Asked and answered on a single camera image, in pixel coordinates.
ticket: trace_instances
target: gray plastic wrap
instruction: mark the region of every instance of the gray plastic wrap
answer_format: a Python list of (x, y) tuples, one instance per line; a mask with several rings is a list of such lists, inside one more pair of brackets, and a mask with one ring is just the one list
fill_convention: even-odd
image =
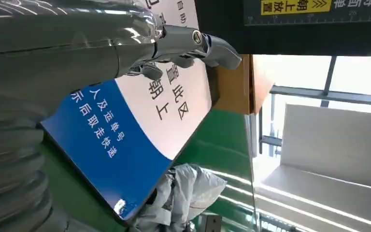
[(152, 204), (139, 213), (130, 232), (186, 230), (187, 223), (213, 204), (227, 182), (196, 165), (174, 167), (156, 187)]

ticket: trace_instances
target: cardboard box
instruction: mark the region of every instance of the cardboard box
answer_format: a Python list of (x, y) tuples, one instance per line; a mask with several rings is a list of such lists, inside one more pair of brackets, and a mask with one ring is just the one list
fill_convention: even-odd
[(219, 99), (215, 109), (240, 114), (257, 114), (272, 88), (273, 81), (258, 70), (252, 55), (242, 55), (235, 70), (216, 68)]

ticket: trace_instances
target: green surface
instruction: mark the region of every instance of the green surface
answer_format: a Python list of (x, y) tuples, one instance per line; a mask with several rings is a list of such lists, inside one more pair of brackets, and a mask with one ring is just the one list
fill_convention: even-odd
[[(50, 190), (54, 204), (63, 208), (71, 216), (102, 232), (122, 232), (108, 206), (97, 201), (95, 194), (63, 159), (61, 152), (49, 141), (41, 145), (40, 151), (46, 156), (45, 170), (49, 175)], [(179, 163), (195, 163), (203, 168), (238, 176), (251, 182), (251, 167), (245, 133), (244, 115), (212, 110), (176, 160)], [(229, 185), (252, 192), (252, 186), (224, 176)], [(223, 196), (254, 205), (252, 196), (226, 188)], [(246, 231), (252, 228), (247, 217), (252, 215), (230, 201), (219, 199), (209, 209), (222, 215), (224, 231)]]
[(46, 156), (44, 169), (49, 176), (55, 206), (102, 232), (122, 232), (126, 229), (115, 221), (109, 208), (97, 201), (88, 185), (62, 159), (54, 145), (45, 142), (40, 146), (40, 151)]
[[(194, 163), (200, 167), (230, 174), (252, 183), (251, 165), (245, 132), (244, 115), (212, 110), (190, 139), (189, 144), (176, 160), (176, 164)], [(252, 193), (252, 185), (244, 184), (226, 176), (219, 177), (228, 184)], [(253, 197), (234, 189), (226, 188), (208, 211), (223, 216), (223, 231), (246, 231), (253, 229), (252, 211), (236, 204), (254, 206)]]

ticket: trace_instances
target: window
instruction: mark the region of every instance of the window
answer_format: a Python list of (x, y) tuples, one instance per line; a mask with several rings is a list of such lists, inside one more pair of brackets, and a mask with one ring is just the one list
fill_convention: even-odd
[(320, 106), (320, 99), (270, 94), (262, 105), (262, 134), (282, 139), (286, 104)]
[(330, 57), (254, 55), (254, 63), (277, 86), (324, 89)]
[(337, 57), (331, 62), (331, 57), (323, 56), (261, 55), (254, 56), (254, 65), (276, 85), (261, 108), (259, 150), (264, 156), (279, 159), (283, 155), (287, 104), (371, 113), (371, 57)]
[(329, 90), (371, 95), (371, 57), (337, 57)]

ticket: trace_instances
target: yellow label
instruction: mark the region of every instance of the yellow label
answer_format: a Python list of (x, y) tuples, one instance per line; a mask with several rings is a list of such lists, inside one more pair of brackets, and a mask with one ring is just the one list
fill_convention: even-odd
[(261, 15), (328, 12), (332, 0), (262, 0)]

